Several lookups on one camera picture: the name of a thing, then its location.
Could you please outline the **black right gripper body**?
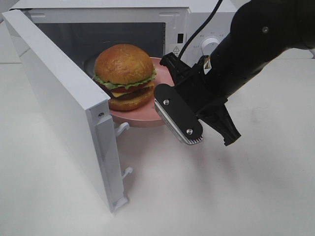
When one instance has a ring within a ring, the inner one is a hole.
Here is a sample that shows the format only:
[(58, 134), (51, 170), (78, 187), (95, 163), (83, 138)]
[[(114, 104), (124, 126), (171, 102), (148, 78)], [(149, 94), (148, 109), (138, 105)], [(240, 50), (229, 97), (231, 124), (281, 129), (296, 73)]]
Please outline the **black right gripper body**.
[(165, 66), (173, 80), (176, 92), (194, 112), (198, 121), (205, 122), (223, 137), (224, 145), (228, 146), (240, 138), (225, 103), (224, 95), (215, 95), (205, 84), (203, 65), (200, 63), (189, 67), (173, 53), (162, 57), (160, 65)]

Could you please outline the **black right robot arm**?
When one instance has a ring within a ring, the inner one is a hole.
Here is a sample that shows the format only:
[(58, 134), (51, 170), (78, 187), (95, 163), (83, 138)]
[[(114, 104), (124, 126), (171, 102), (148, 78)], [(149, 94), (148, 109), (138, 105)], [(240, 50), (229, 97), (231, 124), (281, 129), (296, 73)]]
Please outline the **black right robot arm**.
[(167, 67), (174, 86), (154, 90), (155, 109), (183, 143), (202, 141), (202, 123), (235, 142), (236, 129), (225, 103), (270, 61), (291, 48), (315, 47), (315, 3), (312, 0), (252, 0), (235, 13), (230, 33), (208, 56), (188, 66), (169, 53)]

